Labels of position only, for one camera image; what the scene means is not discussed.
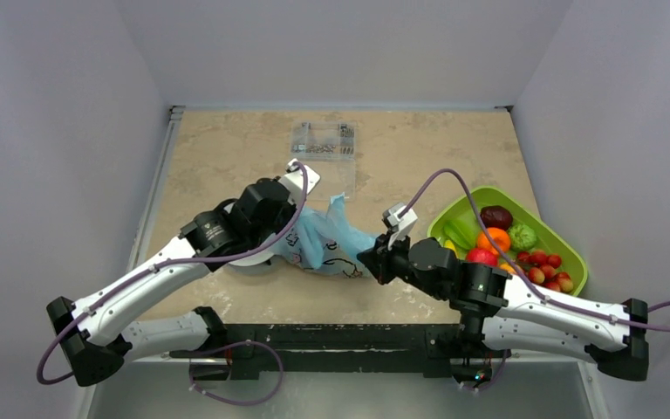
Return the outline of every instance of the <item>printed plastic bag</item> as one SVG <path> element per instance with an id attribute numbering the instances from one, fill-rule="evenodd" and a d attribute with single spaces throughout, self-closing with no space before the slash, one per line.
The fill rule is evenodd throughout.
<path id="1" fill-rule="evenodd" d="M 345 219 L 345 196 L 330 198 L 326 213 L 306 208 L 284 236 L 270 247 L 274 254 L 307 271 L 348 278 L 369 275 L 356 256 L 373 247 L 376 235 L 352 227 Z"/>

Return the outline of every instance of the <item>green plastic tray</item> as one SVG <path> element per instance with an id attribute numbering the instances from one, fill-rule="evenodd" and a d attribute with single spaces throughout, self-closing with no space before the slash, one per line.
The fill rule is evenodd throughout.
<path id="1" fill-rule="evenodd" d="M 571 292 L 571 295 L 579 295 L 587 282 L 587 265 L 571 246 L 551 230 L 548 225 L 538 217 L 529 213 L 528 210 L 517 203 L 517 201 L 510 198 L 501 189 L 491 186 L 481 186 L 471 191 L 471 195 L 474 197 L 476 204 L 479 205 L 479 209 L 488 205 L 502 205 L 510 212 L 510 214 L 512 214 L 515 221 L 530 226 L 538 235 L 538 243 L 533 249 L 543 249 L 547 253 L 558 254 L 563 261 L 559 270 L 569 272 L 571 281 L 574 283 L 574 291 Z M 443 212 L 433 220 L 433 223 L 430 224 L 427 234 L 430 237 L 436 238 L 441 245 L 443 245 L 446 239 L 443 234 L 443 225 L 447 220 L 451 219 L 459 219 L 463 221 L 463 224 L 468 229 L 473 229 L 473 231 L 471 231 L 472 237 L 477 237 L 479 235 L 479 223 L 476 221 L 474 211 L 471 210 L 471 205 L 469 205 L 466 196 L 444 209 Z M 461 258 L 466 256 L 465 251 L 461 249 L 458 251 Z M 514 258 L 516 253 L 510 251 L 509 255 Z"/>

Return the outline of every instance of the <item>white wall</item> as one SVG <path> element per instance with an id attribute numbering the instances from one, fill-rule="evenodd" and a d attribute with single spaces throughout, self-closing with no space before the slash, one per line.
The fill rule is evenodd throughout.
<path id="1" fill-rule="evenodd" d="M 206 106 L 514 104 L 571 0 L 117 0 L 163 97 Z"/>
<path id="2" fill-rule="evenodd" d="M 166 111 L 110 0 L 0 1 L 0 417 L 70 417 L 44 307 L 122 273 Z"/>
<path id="3" fill-rule="evenodd" d="M 513 116 L 544 219 L 591 268 L 586 296 L 670 299 L 670 2 L 575 1 Z M 670 333 L 647 336 L 649 380 L 604 380 L 613 417 L 670 418 Z"/>

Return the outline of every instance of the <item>marble-pattern tabletop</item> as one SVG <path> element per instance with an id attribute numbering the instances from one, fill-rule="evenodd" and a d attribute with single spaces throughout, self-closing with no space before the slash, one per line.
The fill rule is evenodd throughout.
<path id="1" fill-rule="evenodd" d="M 291 128 L 298 120 L 358 124 L 355 199 L 346 203 L 356 228 L 379 234 L 381 214 L 406 203 L 439 168 L 454 168 L 471 188 L 495 185 L 537 213 L 523 156 L 509 114 L 502 112 L 229 112 L 183 114 L 160 199 L 149 252 L 155 253 L 197 213 L 238 197 L 261 177 L 284 172 L 291 158 Z M 463 196 L 450 175 L 439 177 L 415 206 L 413 240 Z M 308 203 L 325 210 L 327 202 Z M 229 268 L 195 281 L 164 299 L 143 319 L 212 306 L 227 323 L 454 323 L 459 314 L 395 279 L 326 277 L 286 263 L 244 276 Z"/>

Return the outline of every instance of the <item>plastic container lid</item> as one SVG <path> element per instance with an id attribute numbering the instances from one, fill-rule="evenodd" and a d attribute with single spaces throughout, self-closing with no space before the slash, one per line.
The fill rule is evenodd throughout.
<path id="1" fill-rule="evenodd" d="M 329 201 L 331 196 L 355 197 L 356 125 L 352 122 L 298 121 L 291 129 L 291 156 L 321 177 L 308 199 Z"/>

